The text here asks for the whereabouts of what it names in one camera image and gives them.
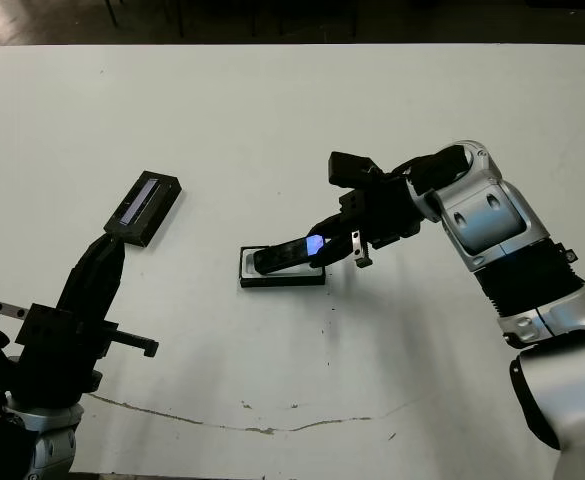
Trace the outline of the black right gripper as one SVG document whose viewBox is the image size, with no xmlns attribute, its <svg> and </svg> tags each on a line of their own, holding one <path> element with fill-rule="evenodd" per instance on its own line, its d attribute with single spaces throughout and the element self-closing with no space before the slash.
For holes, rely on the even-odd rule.
<svg viewBox="0 0 585 480">
<path fill-rule="evenodd" d="M 369 246 L 380 249 L 420 232 L 422 213 L 401 174 L 385 174 L 355 188 L 341 196 L 339 203 L 340 213 L 318 222 L 308 232 L 308 236 L 336 236 L 310 257 L 312 268 L 326 267 L 352 252 L 356 266 L 365 268 L 372 264 Z"/>
</svg>

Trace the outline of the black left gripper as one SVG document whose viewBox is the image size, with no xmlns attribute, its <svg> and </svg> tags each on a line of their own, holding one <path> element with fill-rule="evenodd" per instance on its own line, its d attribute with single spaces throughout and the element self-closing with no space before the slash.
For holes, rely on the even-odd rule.
<svg viewBox="0 0 585 480">
<path fill-rule="evenodd" d="M 76 401 L 98 389 L 102 375 L 94 367 L 111 343 L 138 348 L 146 357 L 156 354 L 157 341 L 120 331 L 104 319 L 124 260 L 120 239 L 99 237 L 71 269 L 57 308 L 0 302 L 0 316 L 22 322 L 15 342 L 23 347 L 20 355 L 7 356 L 3 349 L 10 339 L 0 331 L 0 391 L 18 401 Z"/>
</svg>

